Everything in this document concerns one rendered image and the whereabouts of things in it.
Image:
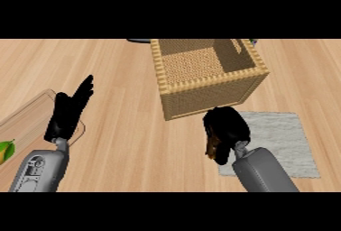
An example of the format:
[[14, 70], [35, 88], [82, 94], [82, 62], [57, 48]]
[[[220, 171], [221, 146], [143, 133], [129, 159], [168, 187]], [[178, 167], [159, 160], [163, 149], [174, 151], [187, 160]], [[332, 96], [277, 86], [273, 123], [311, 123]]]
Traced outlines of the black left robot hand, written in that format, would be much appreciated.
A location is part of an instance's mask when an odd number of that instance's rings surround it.
[[79, 116], [93, 95], [91, 81], [93, 76], [88, 75], [70, 97], [63, 92], [56, 94], [53, 115], [44, 134], [47, 142], [51, 142], [57, 138], [69, 140], [73, 135]]

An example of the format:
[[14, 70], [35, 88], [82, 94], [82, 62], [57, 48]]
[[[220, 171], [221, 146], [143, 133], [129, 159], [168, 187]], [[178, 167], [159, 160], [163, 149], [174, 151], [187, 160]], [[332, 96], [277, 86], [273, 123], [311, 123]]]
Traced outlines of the square wicker basket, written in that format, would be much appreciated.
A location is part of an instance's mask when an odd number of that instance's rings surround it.
[[248, 39], [153, 39], [150, 50], [166, 120], [242, 104], [268, 75]]

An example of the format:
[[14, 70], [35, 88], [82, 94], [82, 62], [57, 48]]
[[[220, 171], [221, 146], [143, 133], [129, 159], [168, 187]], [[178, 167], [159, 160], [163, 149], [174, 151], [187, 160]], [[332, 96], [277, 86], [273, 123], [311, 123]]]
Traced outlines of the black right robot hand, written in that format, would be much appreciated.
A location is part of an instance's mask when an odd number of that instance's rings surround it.
[[230, 151], [237, 157], [246, 153], [246, 145], [251, 142], [251, 130], [248, 124], [231, 106], [215, 107], [202, 118], [203, 128], [211, 127], [218, 139], [215, 158], [218, 165], [225, 165]]

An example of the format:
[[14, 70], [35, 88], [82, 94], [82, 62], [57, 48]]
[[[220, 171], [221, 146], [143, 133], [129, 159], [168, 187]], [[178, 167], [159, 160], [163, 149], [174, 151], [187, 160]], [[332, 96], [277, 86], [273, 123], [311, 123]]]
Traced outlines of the brown sweet potato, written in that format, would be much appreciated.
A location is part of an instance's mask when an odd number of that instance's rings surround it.
[[208, 127], [205, 129], [205, 132], [206, 132], [206, 136], [208, 136], [208, 138], [206, 138], [206, 152], [205, 152], [205, 154], [208, 155], [208, 157], [211, 159], [214, 159], [215, 158], [215, 148], [217, 148], [217, 144], [218, 144], [218, 139], [214, 136], [214, 132], [211, 130], [211, 127]]

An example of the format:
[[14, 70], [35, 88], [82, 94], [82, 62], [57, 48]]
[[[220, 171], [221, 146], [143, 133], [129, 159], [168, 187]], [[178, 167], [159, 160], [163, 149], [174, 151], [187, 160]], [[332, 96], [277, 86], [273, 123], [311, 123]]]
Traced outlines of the green and yellow fruit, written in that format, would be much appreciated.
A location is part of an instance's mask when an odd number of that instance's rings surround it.
[[13, 141], [0, 142], [0, 165], [5, 162], [14, 153]]

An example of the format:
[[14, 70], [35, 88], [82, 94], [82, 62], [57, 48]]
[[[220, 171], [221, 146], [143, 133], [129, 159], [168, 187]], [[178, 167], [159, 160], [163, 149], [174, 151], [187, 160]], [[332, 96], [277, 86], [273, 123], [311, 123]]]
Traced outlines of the pale grey placemat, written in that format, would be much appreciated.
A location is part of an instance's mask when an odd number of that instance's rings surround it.
[[318, 178], [308, 141], [298, 115], [280, 112], [239, 111], [251, 130], [245, 149], [267, 148], [290, 178]]

